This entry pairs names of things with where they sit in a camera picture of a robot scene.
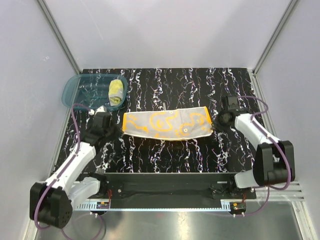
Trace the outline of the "grey orange towel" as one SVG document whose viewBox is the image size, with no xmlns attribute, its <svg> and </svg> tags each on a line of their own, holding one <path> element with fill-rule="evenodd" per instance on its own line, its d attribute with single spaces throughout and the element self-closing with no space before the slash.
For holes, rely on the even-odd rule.
<svg viewBox="0 0 320 240">
<path fill-rule="evenodd" d="M 162 111 L 126 112 L 122 131 L 125 135 L 164 141 L 186 141 L 213 133 L 207 107 Z"/>
</svg>

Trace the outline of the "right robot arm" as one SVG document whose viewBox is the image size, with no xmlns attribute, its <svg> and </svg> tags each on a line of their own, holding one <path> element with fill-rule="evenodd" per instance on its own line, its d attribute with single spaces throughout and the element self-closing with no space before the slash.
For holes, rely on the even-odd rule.
<svg viewBox="0 0 320 240">
<path fill-rule="evenodd" d="M 264 104 L 264 110 L 251 113 L 240 106 L 239 99 L 255 99 Z M 239 198 L 247 188 L 286 190 L 295 180 L 294 146 L 289 140 L 272 135 L 257 121 L 257 115 L 268 112 L 268 105 L 254 96 L 223 96 L 221 103 L 212 128 L 220 132 L 235 129 L 255 148 L 252 169 L 235 174 L 234 181 L 227 185 L 228 195 Z"/>
</svg>

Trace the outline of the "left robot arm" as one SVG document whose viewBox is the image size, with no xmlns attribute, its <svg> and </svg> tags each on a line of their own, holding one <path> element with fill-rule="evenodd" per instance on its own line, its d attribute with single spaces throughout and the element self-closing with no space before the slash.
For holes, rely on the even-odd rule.
<svg viewBox="0 0 320 240">
<path fill-rule="evenodd" d="M 38 229 L 64 228 L 76 207 L 86 199 L 103 198 L 108 193 L 107 178 L 101 173 L 89 173 L 80 183 L 75 182 L 106 142 L 120 132 L 109 112 L 102 108 L 93 112 L 91 125 L 79 135 L 63 164 L 44 182 L 36 182 L 30 189 L 29 217 Z"/>
</svg>

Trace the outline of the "grey yellow frog towel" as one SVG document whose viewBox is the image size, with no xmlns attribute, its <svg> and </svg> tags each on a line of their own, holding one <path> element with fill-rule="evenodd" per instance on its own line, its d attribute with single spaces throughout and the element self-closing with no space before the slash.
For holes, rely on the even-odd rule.
<svg viewBox="0 0 320 240">
<path fill-rule="evenodd" d="M 120 79 L 114 79 L 109 84 L 108 98 L 112 107 L 119 105 L 124 97 L 124 85 Z"/>
</svg>

